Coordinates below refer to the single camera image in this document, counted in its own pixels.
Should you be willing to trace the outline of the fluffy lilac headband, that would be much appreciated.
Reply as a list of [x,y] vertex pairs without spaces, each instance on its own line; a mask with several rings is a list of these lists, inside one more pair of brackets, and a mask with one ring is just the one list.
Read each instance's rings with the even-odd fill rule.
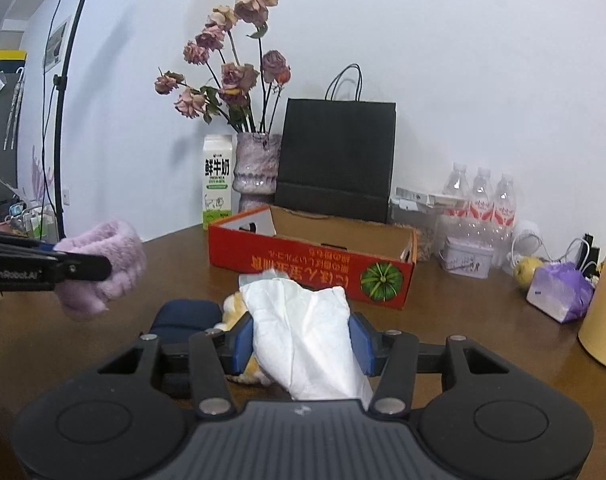
[[132,292],[146,270],[142,241],[123,220],[65,237],[54,249],[82,260],[74,276],[54,288],[63,311],[79,321],[95,318],[110,301]]

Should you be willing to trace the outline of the orange white plush hamster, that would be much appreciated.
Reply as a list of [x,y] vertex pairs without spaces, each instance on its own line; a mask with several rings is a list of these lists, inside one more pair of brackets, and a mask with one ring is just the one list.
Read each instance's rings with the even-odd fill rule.
[[230,382],[247,386],[272,385],[272,379],[258,364],[253,349],[253,323],[248,317],[246,306],[240,290],[228,296],[222,304],[222,320],[208,330],[219,330],[222,336],[224,355],[224,372]]

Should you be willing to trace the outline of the navy blue sock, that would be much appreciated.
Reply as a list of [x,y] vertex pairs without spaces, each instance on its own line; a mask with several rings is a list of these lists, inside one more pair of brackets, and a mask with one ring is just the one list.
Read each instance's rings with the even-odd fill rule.
[[210,300],[174,299],[161,306],[149,334],[164,344],[183,344],[196,333],[213,328],[222,320],[219,304]]

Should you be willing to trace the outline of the white cloth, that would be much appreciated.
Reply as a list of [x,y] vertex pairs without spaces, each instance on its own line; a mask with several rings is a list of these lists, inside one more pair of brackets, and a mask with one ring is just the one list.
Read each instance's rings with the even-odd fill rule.
[[258,366],[295,401],[358,400],[372,388],[350,339],[350,306],[341,286],[310,290],[274,270],[239,278],[253,319]]

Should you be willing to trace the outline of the red orange cardboard box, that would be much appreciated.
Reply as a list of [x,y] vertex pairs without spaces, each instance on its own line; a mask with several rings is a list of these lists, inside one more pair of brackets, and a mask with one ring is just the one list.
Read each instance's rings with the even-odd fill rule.
[[238,273],[275,270],[311,289],[339,286],[351,300],[401,309],[418,261],[409,226],[263,206],[210,224],[208,258]]

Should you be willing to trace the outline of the clear plastic food container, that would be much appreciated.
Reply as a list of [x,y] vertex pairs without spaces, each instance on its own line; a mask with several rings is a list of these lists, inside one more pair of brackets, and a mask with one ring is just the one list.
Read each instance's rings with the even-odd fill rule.
[[396,226],[410,226],[418,233],[418,260],[432,256],[436,237],[437,214],[412,200],[390,201],[390,221]]

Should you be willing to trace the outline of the left clear water bottle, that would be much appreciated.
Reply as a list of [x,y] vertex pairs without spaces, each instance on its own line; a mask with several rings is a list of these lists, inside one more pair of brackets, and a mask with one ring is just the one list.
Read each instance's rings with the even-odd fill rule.
[[450,238],[462,240],[468,235],[468,198],[469,185],[467,179],[467,166],[455,162],[447,182],[443,188],[443,194],[455,197],[457,207],[445,208],[440,215],[440,226],[438,227],[438,254],[444,256],[447,241]]

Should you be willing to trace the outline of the clear water bottle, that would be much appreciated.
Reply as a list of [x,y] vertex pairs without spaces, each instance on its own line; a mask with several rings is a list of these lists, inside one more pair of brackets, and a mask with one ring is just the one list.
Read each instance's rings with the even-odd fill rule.
[[492,221],[494,202],[490,185],[490,170],[478,168],[469,195],[468,216],[471,221],[471,237],[475,243],[494,250]]
[[513,177],[503,174],[496,186],[492,217],[494,255],[493,266],[500,268],[508,252],[508,241],[516,218],[516,193]]
[[462,240],[468,235],[468,198],[469,185],[467,179],[467,166],[455,162],[447,182],[443,188],[443,194],[455,197],[457,207],[445,208],[440,215],[440,226],[438,227],[438,254],[444,256],[447,241],[450,238]]

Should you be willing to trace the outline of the yellow green pear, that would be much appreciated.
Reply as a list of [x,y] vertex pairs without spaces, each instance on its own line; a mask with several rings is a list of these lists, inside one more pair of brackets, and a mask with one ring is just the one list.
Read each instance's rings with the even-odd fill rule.
[[520,289],[527,290],[533,281],[538,268],[545,263],[537,257],[522,257],[513,269],[512,276]]

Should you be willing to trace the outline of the small white desk fan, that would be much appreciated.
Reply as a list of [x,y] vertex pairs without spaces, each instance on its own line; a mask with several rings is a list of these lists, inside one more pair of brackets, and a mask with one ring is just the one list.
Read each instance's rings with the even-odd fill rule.
[[515,226],[508,243],[501,270],[511,274],[516,264],[524,257],[531,257],[542,246],[537,226]]

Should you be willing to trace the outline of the right clear water bottle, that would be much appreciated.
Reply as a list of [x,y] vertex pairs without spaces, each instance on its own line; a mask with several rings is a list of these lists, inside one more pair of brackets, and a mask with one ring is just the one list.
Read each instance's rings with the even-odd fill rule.
[[508,252],[508,241],[516,218],[516,193],[513,177],[503,174],[496,186],[492,217],[494,255],[493,266],[500,268]]

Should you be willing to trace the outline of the purple gift bag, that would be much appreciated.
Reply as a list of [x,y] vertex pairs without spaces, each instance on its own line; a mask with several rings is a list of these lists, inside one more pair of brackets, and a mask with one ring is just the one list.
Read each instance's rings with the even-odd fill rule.
[[534,272],[526,301],[560,324],[583,318],[594,286],[574,263],[548,263]]

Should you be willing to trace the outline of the white green milk carton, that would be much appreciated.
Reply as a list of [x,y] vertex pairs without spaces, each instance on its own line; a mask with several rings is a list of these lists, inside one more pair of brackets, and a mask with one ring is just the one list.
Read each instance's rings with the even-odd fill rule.
[[230,134],[210,134],[203,143],[202,224],[232,215],[233,143]]

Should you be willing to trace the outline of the black paper shopping bag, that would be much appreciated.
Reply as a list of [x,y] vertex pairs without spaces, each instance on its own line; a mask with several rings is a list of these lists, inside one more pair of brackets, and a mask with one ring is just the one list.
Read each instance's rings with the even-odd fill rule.
[[321,100],[289,99],[275,205],[309,214],[388,221],[396,105],[361,99],[364,77],[347,65]]

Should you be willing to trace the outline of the dried pink rose bouquet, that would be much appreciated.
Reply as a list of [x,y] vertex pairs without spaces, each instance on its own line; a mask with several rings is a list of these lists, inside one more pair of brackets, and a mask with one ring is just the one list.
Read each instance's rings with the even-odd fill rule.
[[[270,10],[279,0],[236,0],[231,6],[215,6],[203,28],[182,49],[184,62],[207,69],[210,79],[197,86],[186,76],[160,70],[153,88],[159,96],[176,96],[174,109],[184,118],[201,118],[208,124],[224,118],[236,133],[255,133],[267,138],[284,87],[292,68],[277,50],[267,51],[263,39],[268,33]],[[233,29],[250,25],[248,39],[257,44],[256,63],[240,59]]]

